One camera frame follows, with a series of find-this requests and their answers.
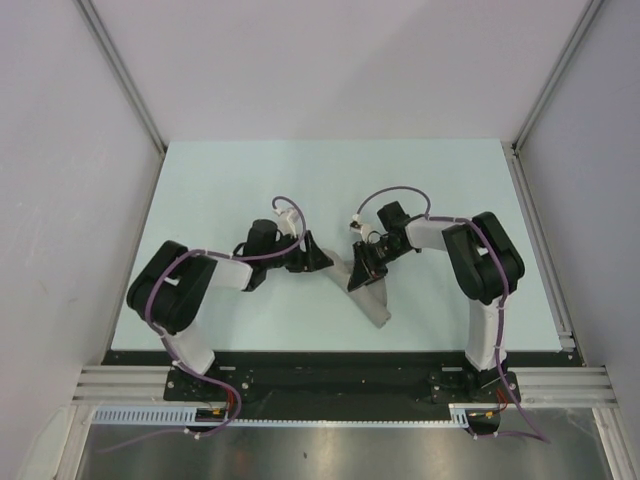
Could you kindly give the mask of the grey cloth napkin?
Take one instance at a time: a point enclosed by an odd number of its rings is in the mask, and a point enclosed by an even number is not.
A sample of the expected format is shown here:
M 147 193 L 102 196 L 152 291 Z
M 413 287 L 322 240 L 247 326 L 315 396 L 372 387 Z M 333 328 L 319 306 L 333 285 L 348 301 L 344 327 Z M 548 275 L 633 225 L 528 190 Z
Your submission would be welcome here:
M 370 286 L 362 286 L 354 291 L 349 291 L 347 286 L 353 273 L 354 262 L 344 260 L 330 249 L 323 249 L 323 253 L 331 259 L 333 265 L 323 269 L 322 272 L 351 299 L 377 329 L 382 329 L 391 319 L 391 313 L 387 308 L 385 281 L 381 280 Z

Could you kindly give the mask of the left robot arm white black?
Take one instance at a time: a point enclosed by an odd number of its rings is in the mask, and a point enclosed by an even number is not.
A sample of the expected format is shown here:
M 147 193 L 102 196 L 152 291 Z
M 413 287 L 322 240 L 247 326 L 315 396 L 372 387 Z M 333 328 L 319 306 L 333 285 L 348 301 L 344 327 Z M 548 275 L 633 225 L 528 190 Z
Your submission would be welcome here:
M 230 258 L 164 242 L 130 285 L 126 304 L 159 335 L 173 362 L 189 372 L 187 389 L 207 400 L 221 387 L 220 374 L 211 369 L 215 354 L 196 323 L 208 289 L 252 292 L 271 269 L 311 273 L 333 265 L 310 231 L 299 234 L 293 226 L 259 219 Z

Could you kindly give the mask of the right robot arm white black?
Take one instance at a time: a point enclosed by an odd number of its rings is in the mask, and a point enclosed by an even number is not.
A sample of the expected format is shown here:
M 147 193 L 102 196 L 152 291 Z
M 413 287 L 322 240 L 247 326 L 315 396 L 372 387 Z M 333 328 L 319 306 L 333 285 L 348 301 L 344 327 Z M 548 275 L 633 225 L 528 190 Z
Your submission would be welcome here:
M 412 251 L 447 253 L 457 284 L 469 300 L 469 337 L 461 370 L 463 393 L 484 401 L 506 378 L 503 346 L 505 307 L 525 274 L 521 255 L 492 212 L 472 218 L 409 216 L 399 202 L 377 212 L 385 229 L 375 240 L 373 228 L 352 216 L 349 228 L 360 235 L 352 245 L 354 262 L 349 293 L 369 287 L 388 274 L 388 264 Z

